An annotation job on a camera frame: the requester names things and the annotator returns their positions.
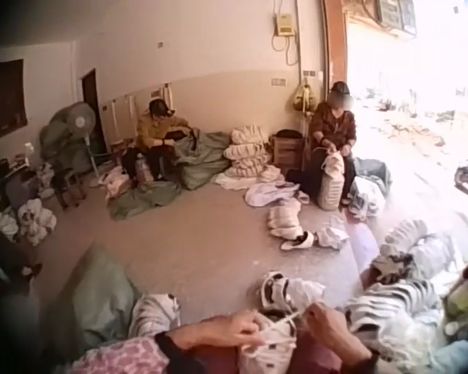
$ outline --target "electrical outlet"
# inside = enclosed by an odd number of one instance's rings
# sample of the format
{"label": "electrical outlet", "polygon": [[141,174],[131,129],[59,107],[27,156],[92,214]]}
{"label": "electrical outlet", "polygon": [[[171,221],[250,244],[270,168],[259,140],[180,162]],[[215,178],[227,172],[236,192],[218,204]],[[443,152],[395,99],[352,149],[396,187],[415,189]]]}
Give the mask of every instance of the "electrical outlet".
{"label": "electrical outlet", "polygon": [[272,78],[272,86],[285,86],[286,78]]}

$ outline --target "person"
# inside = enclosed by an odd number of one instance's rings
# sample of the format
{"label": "person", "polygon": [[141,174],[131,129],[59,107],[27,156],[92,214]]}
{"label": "person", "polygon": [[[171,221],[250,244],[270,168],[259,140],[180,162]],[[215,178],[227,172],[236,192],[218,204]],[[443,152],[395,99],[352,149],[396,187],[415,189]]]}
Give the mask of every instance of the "person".
{"label": "person", "polygon": [[303,172],[289,171],[286,178],[299,183],[312,199],[321,190],[322,164],[326,157],[339,152],[345,161],[345,183],[342,204],[348,203],[348,193],[356,176],[352,148],[356,143],[356,122],[349,110],[352,98],[345,82],[333,84],[326,101],[321,102],[309,125],[310,159]]}
{"label": "person", "polygon": [[[322,304],[311,305],[304,315],[310,335],[328,350],[334,351],[342,360],[341,371],[314,366],[309,374],[324,373],[399,373],[393,366],[373,355],[348,330],[345,316]],[[72,367],[73,374],[93,374],[103,372],[146,374],[182,373],[222,373],[229,370],[228,356],[213,351],[214,357],[201,355],[194,348],[210,346],[217,348],[258,347],[264,344],[259,335],[257,312],[243,311],[232,316],[218,316],[212,319],[178,327],[153,337],[134,337],[108,347],[88,351]],[[211,359],[220,358],[218,370],[209,365]]]}
{"label": "person", "polygon": [[122,166],[137,185],[136,161],[141,153],[147,161],[151,175],[156,181],[164,180],[161,175],[161,160],[173,154],[175,141],[191,132],[189,122],[175,115],[162,99],[149,102],[149,112],[139,117],[136,146],[130,147],[122,155]]}

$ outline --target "window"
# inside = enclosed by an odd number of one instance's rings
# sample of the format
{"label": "window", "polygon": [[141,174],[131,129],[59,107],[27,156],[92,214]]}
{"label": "window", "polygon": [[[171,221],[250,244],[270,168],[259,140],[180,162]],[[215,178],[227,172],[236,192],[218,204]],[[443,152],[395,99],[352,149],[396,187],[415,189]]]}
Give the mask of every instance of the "window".
{"label": "window", "polygon": [[23,60],[0,62],[0,138],[26,125]]}

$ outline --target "brown jacket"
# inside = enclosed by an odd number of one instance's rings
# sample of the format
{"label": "brown jacket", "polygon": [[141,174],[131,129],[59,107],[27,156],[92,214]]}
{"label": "brown jacket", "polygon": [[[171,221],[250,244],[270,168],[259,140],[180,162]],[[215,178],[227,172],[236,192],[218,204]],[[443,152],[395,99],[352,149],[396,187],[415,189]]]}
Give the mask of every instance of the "brown jacket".
{"label": "brown jacket", "polygon": [[[322,139],[318,142],[314,134],[320,133]],[[314,150],[321,145],[323,139],[327,139],[342,148],[349,140],[356,140],[356,120],[351,111],[344,111],[343,115],[336,118],[331,107],[325,101],[321,102],[314,113],[309,126],[310,148]]]}

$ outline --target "woman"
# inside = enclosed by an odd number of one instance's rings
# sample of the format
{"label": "woman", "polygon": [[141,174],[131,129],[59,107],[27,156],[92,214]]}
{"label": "woman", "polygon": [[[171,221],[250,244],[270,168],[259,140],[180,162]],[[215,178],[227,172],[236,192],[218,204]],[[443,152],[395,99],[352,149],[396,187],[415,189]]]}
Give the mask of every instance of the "woman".
{"label": "woman", "polygon": [[189,122],[174,115],[162,99],[149,103],[149,112],[140,116],[137,125],[136,147],[129,148],[122,157],[122,165],[137,185],[135,162],[139,153],[143,154],[155,181],[164,180],[161,175],[161,159],[173,154],[175,140],[190,133]]}
{"label": "woman", "polygon": [[309,126],[309,144],[312,152],[303,173],[290,173],[288,180],[300,183],[302,191],[317,198],[321,190],[322,164],[330,154],[339,151],[345,161],[345,183],[342,203],[356,176],[352,159],[352,147],[356,143],[356,121],[350,108],[352,98],[345,82],[336,82],[326,101],[321,102]]}

